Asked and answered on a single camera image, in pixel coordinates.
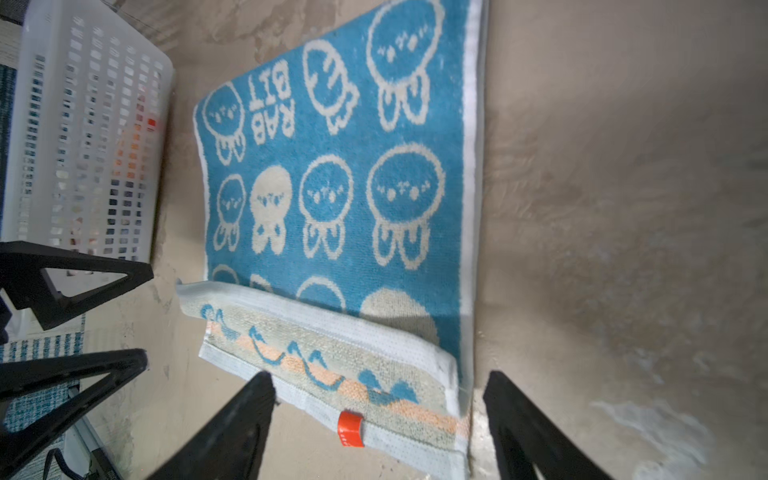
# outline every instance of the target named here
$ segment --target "stained floor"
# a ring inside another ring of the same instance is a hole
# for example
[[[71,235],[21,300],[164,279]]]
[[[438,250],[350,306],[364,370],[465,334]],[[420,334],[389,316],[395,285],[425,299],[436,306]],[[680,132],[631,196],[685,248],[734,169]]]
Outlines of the stained floor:
[[[150,357],[90,414],[126,478],[243,385],[197,358],[204,322],[174,296],[203,272],[193,106],[378,3],[122,2],[177,69],[155,280],[88,314],[87,351]],[[477,392],[503,370],[615,478],[768,471],[766,51],[761,2],[491,1]],[[494,478],[477,407],[473,472]],[[427,477],[282,404],[261,478]]]

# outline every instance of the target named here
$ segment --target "towel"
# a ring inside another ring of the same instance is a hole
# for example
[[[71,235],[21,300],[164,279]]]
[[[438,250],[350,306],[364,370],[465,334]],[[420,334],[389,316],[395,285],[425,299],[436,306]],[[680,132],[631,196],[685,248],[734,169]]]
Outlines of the towel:
[[[12,303],[6,297],[6,304]],[[25,360],[47,359],[59,356],[80,355],[83,353],[85,331],[85,314],[79,319],[72,319],[60,326],[43,331],[36,323],[29,326],[23,338],[11,338],[5,345],[0,345],[0,363],[24,362]],[[79,380],[65,382],[51,388],[39,390],[19,397],[8,404],[8,410],[3,420],[4,427],[10,432],[18,432],[41,419],[52,410],[69,400],[69,389],[78,385]],[[12,480],[39,480],[42,478],[45,466],[45,456],[51,449],[60,449],[66,454],[65,441],[62,435],[54,439],[41,453],[27,463]],[[56,480],[64,477],[61,469],[55,463],[48,473],[48,478]]]
[[[194,112],[200,356],[439,478],[467,475],[484,34],[482,0],[386,3]]]

